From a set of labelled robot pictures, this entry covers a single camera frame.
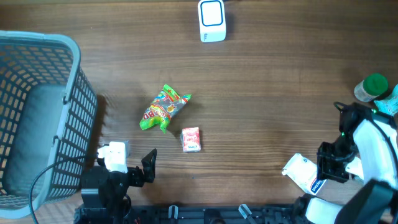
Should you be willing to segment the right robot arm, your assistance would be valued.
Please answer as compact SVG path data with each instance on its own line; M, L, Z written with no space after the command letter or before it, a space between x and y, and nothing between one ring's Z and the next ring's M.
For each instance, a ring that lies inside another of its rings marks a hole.
M397 223L397 125L394 117L359 103L334 102L340 135L317 151L317 178L345 183L349 163L361 160L363 187L345 204L309 194L293 206L293 223L383 223L388 211Z

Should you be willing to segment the teal wet wipes pack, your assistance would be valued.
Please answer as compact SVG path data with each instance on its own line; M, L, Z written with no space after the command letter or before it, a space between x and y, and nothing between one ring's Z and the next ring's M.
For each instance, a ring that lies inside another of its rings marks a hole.
M395 116L397 114L398 104L398 86L396 85L391 94L383 100L376 100L374 103L379 111Z

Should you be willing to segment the red white tissue pack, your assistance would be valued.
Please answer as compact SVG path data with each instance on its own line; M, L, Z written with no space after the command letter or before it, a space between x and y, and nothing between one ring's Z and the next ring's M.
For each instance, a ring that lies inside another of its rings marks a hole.
M184 153L201 151L199 127L183 128L180 138Z

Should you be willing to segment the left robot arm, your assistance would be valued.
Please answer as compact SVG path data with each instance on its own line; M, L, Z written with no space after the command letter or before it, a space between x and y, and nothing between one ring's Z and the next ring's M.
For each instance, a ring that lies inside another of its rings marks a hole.
M142 168L128 167L126 172L109 171L105 166L94 166L81 177L83 204L74 214L74 223L141 223L134 211L129 187L143 187L155 179L157 150L153 149L142 160Z

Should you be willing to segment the green lid jar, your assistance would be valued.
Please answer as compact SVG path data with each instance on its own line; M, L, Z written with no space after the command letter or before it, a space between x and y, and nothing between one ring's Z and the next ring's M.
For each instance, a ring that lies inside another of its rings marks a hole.
M383 95L389 88L387 78L380 73L373 73L354 88L355 97L362 102L370 102Z

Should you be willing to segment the green Haribo candy bag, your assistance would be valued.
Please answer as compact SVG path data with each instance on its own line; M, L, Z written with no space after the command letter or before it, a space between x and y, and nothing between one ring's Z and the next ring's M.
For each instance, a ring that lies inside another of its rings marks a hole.
M180 96L171 86L165 84L160 93L145 110L139 126L147 130L159 125L165 134L172 118L188 103L191 95Z

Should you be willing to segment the white blue pouch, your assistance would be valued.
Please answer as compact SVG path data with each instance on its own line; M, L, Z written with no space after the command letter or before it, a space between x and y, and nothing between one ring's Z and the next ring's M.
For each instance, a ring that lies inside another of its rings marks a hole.
M299 153L286 163L282 175L290 177L306 194L311 195L316 195L326 183L326 180L317 178L317 166Z

